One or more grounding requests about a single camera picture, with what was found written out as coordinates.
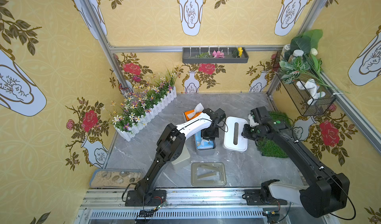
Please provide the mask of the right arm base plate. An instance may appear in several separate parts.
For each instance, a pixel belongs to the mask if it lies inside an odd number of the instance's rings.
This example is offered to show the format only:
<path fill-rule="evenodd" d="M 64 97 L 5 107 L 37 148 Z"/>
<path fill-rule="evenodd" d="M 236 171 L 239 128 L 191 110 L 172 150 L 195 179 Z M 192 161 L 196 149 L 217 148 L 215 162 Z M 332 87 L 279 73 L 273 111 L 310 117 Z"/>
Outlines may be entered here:
<path fill-rule="evenodd" d="M 263 189 L 245 189 L 242 198 L 246 200 L 248 206 L 253 205 L 287 205 L 288 202 L 274 198 L 269 191 Z"/>

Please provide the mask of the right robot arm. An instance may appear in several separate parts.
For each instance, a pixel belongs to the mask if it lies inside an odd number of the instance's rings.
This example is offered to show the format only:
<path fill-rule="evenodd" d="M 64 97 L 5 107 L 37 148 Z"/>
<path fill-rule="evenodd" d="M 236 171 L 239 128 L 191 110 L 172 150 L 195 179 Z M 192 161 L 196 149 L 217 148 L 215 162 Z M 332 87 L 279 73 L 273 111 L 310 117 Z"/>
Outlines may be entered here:
<path fill-rule="evenodd" d="M 306 186 L 283 184 L 278 180 L 264 182 L 263 197 L 293 202 L 314 218 L 346 207 L 350 181 L 343 173 L 336 174 L 325 166 L 296 138 L 291 126 L 273 120 L 266 107 L 252 109 L 249 115 L 254 126 L 244 125 L 242 136 L 259 141 L 263 138 L 275 142 L 291 159 L 305 178 Z"/>

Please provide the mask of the grey tissue box base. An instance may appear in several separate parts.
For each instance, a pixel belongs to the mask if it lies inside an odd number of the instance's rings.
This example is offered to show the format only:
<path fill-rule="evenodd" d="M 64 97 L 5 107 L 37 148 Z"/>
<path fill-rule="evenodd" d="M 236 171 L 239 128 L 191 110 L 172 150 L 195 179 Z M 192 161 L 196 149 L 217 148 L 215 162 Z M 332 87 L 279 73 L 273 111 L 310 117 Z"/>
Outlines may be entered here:
<path fill-rule="evenodd" d="M 213 149 L 210 149 L 210 150 L 197 150 L 196 147 L 195 147 L 195 150 L 196 150 L 196 153 L 199 155 L 199 156 L 209 156 L 209 155 L 213 155 L 216 151 L 216 144 L 215 144 L 215 140 L 212 139 L 214 141 L 214 148 Z"/>

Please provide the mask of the yellow artificial flower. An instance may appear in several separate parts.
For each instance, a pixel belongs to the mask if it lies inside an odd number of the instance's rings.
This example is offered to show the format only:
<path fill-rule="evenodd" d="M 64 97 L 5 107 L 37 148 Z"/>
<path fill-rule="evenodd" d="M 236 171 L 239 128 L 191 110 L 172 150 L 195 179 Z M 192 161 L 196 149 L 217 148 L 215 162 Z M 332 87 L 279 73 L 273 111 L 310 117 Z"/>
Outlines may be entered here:
<path fill-rule="evenodd" d="M 242 47 L 238 47 L 237 48 L 237 52 L 238 52 L 238 57 L 241 57 L 242 54 L 243 54 L 243 48 Z"/>

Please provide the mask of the beige tissue box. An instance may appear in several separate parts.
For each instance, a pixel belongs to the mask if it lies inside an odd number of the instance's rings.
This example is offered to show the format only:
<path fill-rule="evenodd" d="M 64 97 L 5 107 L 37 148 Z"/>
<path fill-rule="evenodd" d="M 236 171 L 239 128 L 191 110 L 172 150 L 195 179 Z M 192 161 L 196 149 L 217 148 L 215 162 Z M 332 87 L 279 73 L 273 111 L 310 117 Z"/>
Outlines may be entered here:
<path fill-rule="evenodd" d="M 184 145 L 180 156 L 172 162 L 172 168 L 174 170 L 180 170 L 191 164 L 191 156 L 188 148 Z"/>

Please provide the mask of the white fence flower planter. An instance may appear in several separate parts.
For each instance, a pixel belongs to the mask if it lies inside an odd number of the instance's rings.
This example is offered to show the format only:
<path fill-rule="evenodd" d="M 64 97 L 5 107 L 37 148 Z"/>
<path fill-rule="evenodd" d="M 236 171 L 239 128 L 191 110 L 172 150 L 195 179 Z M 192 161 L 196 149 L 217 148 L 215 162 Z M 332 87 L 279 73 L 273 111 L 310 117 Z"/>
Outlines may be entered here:
<path fill-rule="evenodd" d="M 111 112 L 116 132 L 126 141 L 131 141 L 177 97 L 175 82 L 178 77 L 175 69 L 168 70 L 163 77 L 128 93 Z"/>

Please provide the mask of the blue tissue paper pack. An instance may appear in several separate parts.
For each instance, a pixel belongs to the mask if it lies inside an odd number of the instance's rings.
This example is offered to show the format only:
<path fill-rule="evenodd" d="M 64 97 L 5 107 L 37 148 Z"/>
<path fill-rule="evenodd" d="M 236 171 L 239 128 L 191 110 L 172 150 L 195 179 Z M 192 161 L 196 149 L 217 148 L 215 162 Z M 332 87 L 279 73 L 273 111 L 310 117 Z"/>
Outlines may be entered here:
<path fill-rule="evenodd" d="M 214 148 L 214 141 L 203 139 L 199 131 L 195 134 L 195 146 L 197 150 L 210 150 Z"/>

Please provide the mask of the pink artificial flower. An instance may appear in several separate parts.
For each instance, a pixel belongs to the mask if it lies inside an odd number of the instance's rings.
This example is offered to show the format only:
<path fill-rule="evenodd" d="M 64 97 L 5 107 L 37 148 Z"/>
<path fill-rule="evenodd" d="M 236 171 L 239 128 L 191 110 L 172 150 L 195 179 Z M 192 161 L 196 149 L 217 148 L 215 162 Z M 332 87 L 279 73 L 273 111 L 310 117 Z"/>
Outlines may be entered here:
<path fill-rule="evenodd" d="M 213 51 L 213 58 L 225 58 L 225 54 L 222 51 Z"/>

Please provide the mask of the green artificial leaf plant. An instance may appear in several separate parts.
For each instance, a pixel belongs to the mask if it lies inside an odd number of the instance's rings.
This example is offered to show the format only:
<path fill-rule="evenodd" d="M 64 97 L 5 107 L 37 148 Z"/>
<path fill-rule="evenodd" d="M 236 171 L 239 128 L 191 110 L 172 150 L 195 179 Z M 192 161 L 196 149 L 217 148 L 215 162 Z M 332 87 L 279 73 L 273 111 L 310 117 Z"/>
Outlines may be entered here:
<path fill-rule="evenodd" d="M 281 56 L 279 61 L 280 79 L 285 84 L 312 82 L 315 85 L 331 89 L 335 93 L 343 93 L 334 86 L 327 84 L 322 78 L 322 60 L 317 58 L 318 43 L 323 37 L 321 29 L 303 32 L 291 40 L 290 49 Z"/>

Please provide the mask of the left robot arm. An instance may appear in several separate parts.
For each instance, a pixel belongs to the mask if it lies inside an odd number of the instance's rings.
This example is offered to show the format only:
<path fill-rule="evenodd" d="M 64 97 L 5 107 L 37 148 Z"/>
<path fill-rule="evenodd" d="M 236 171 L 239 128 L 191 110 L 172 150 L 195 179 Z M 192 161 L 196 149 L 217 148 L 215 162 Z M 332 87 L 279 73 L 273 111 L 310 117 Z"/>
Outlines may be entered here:
<path fill-rule="evenodd" d="M 224 119 L 226 114 L 222 109 L 214 112 L 207 108 L 186 123 L 168 124 L 157 141 L 156 154 L 146 175 L 137 182 L 134 190 L 128 192 L 126 206 L 148 205 L 157 193 L 155 191 L 157 179 L 169 162 L 179 158 L 186 140 L 199 131 L 205 140 L 218 138 L 219 130 L 222 128 L 219 124 Z"/>

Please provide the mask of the white tissue box lid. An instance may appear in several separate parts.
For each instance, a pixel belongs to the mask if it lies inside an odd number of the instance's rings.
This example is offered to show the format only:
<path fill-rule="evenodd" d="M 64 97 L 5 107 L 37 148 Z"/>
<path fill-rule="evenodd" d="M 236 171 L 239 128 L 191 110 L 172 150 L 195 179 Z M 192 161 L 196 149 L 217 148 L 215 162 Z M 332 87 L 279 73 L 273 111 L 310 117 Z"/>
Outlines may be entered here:
<path fill-rule="evenodd" d="M 224 135 L 223 147 L 227 150 L 245 152 L 248 148 L 248 140 L 242 136 L 244 125 L 248 124 L 245 119 L 228 117 L 226 119 L 227 131 Z"/>

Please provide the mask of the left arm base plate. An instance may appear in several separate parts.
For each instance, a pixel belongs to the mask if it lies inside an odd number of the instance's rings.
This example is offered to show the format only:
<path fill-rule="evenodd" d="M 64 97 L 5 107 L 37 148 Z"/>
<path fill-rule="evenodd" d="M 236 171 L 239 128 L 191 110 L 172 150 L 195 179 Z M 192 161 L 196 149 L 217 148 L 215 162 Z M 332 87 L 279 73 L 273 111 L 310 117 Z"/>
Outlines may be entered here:
<path fill-rule="evenodd" d="M 154 206 L 157 207 L 166 200 L 166 190 L 154 190 L 149 192 L 143 197 L 143 195 L 135 190 L 129 191 L 127 200 L 125 201 L 126 207 L 143 207 Z"/>

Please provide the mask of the orange tissue pack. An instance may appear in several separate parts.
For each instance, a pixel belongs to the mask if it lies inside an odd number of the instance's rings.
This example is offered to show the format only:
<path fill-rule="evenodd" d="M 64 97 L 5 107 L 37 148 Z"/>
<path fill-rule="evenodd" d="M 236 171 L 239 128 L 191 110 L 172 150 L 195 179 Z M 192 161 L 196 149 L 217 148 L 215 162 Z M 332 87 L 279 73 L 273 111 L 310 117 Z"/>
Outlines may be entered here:
<path fill-rule="evenodd" d="M 183 118 L 185 122 L 188 122 L 197 116 L 199 116 L 202 111 L 204 110 L 204 107 L 201 103 L 197 104 L 196 107 L 193 110 L 183 112 Z"/>

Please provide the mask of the green artificial grass mat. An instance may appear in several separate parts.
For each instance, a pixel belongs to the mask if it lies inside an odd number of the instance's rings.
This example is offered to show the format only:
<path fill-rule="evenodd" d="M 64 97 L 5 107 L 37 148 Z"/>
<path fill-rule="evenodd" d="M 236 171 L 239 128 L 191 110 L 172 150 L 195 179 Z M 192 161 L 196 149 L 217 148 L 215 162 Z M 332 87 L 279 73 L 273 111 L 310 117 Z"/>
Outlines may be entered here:
<path fill-rule="evenodd" d="M 294 126 L 294 121 L 291 118 L 289 118 L 288 115 L 284 112 L 273 111 L 269 112 L 269 115 L 272 117 L 273 120 L 280 120 L 291 127 Z M 256 146 L 262 156 L 288 158 L 287 154 L 275 142 L 267 138 L 263 138 L 262 140 L 258 141 Z"/>

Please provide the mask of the sand tray with stones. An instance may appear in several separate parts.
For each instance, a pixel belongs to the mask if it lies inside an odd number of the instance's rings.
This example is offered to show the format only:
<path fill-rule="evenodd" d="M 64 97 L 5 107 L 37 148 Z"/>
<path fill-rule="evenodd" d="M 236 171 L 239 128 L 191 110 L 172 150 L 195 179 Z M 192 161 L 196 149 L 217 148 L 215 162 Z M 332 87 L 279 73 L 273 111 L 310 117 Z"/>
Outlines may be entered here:
<path fill-rule="evenodd" d="M 91 180 L 91 188 L 125 188 L 142 178 L 140 170 L 98 169 Z"/>

